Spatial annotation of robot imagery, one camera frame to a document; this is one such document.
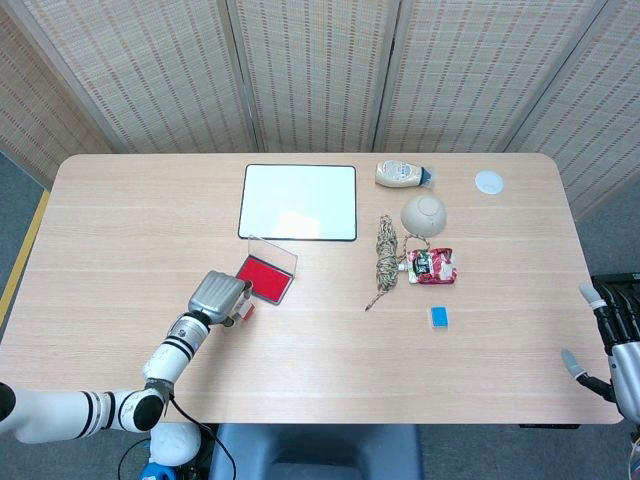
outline whiteboard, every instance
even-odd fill
[[[248,165],[238,235],[275,240],[355,240],[356,169]]]

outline white plastic disc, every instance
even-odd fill
[[[482,170],[476,175],[476,187],[487,195],[497,195],[504,189],[504,180],[492,170]]]

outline red ink pad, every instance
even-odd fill
[[[253,282],[253,294],[276,305],[282,301],[293,280],[288,273],[251,255],[240,267],[236,278]]]

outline mayonnaise bottle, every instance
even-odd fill
[[[376,167],[376,183],[385,187],[433,187],[433,170],[398,160],[383,160]]]

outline floor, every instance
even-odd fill
[[[0,291],[41,193],[35,182],[0,155]],[[640,215],[629,213],[639,208],[640,184],[578,226],[592,274],[640,272],[640,242],[636,240]],[[424,426],[426,479],[623,480],[627,478],[628,435],[632,429],[627,422],[584,425],[578,430]],[[22,445],[12,436],[3,435],[0,478],[115,479],[121,455],[141,438],[145,436],[107,431],[84,440]],[[145,444],[135,447],[123,463],[122,478],[138,478],[147,458]],[[240,475],[238,480],[245,479]]]

